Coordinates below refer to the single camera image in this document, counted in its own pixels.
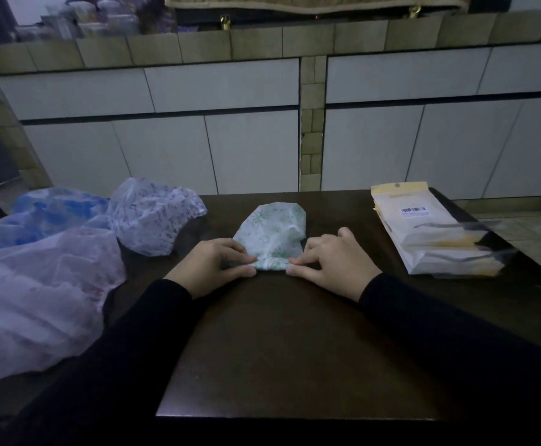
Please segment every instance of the white drawer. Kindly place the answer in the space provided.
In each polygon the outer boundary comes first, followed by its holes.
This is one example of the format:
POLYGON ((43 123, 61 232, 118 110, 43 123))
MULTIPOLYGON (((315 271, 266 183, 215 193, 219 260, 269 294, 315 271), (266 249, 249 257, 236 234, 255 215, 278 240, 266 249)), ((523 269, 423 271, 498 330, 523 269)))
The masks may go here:
POLYGON ((326 103, 475 95, 488 54, 482 48, 330 58, 326 103))
POLYGON ((541 44, 495 47, 479 94, 541 91, 541 44))
POLYGON ((154 112, 142 69, 1 77, 19 120, 154 112))
POLYGON ((144 71, 156 112, 299 103, 297 59, 151 67, 144 71))

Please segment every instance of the person's right arm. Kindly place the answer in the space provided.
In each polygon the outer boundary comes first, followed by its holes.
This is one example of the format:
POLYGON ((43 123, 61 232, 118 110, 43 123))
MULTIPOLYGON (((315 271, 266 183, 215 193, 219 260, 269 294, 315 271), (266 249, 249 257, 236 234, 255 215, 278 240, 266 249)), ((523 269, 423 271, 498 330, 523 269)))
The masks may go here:
POLYGON ((448 381, 475 416, 541 417, 541 348, 382 273, 348 228, 310 238, 287 274, 359 302, 448 381), (321 270, 305 264, 320 262, 321 270))

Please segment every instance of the hand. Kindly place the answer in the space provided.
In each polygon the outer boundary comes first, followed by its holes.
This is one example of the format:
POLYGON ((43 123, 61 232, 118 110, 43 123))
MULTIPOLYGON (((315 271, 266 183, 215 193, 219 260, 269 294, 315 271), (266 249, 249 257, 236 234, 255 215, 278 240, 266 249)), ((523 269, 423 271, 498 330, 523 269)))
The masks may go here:
POLYGON ((239 277, 253 277, 256 269, 247 266, 258 258, 249 256, 245 247, 231 238, 200 241, 166 276, 182 285, 192 299, 202 297, 239 277), (221 270, 223 262, 242 266, 221 270))
POLYGON ((303 277, 329 291, 359 302, 367 284, 382 273, 371 258, 355 240, 353 233, 343 227, 338 237, 322 235, 310 238, 304 253, 289 258, 293 266, 287 268, 287 275, 303 277), (322 270, 304 266, 320 262, 322 270))

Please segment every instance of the person's right hand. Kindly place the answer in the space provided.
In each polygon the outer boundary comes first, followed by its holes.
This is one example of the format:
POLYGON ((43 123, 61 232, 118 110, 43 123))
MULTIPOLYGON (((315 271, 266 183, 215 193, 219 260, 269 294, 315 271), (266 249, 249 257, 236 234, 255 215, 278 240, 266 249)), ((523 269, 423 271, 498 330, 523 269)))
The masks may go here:
POLYGON ((289 262, 293 266, 287 268, 287 275, 303 277, 355 302, 359 302, 370 280, 382 273, 347 227, 339 229, 338 237, 308 239, 304 253, 289 258, 289 262), (320 262, 322 270, 306 266, 315 262, 320 262))

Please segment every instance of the person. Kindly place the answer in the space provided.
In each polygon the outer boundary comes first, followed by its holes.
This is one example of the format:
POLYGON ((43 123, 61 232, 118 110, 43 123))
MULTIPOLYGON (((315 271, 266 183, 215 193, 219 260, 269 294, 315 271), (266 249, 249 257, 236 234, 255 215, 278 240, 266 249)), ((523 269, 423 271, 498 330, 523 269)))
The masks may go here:
MULTIPOLYGON (((194 300, 253 277, 255 261, 233 239, 200 242, 8 424, 0 445, 79 444, 108 430, 122 438, 125 427, 148 423, 197 320, 194 300), (237 266, 222 269, 226 262, 237 266)), ((358 303, 458 390, 476 416, 541 416, 540 347, 383 273, 348 228, 310 238, 289 261, 288 275, 358 303), (320 270, 306 266, 315 262, 320 270)))

